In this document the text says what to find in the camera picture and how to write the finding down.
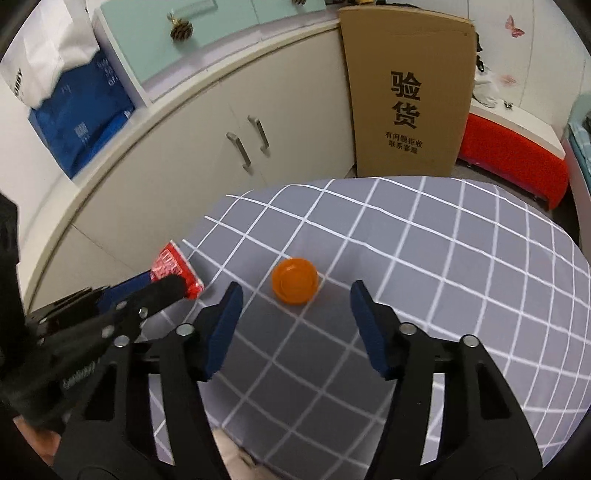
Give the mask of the person's left hand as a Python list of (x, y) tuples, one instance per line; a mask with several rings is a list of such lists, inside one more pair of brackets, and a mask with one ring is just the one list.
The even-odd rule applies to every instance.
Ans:
[(15, 417), (13, 423), (39, 457), (47, 465), (52, 466), (61, 442), (61, 436), (54, 431), (29, 425), (22, 416)]

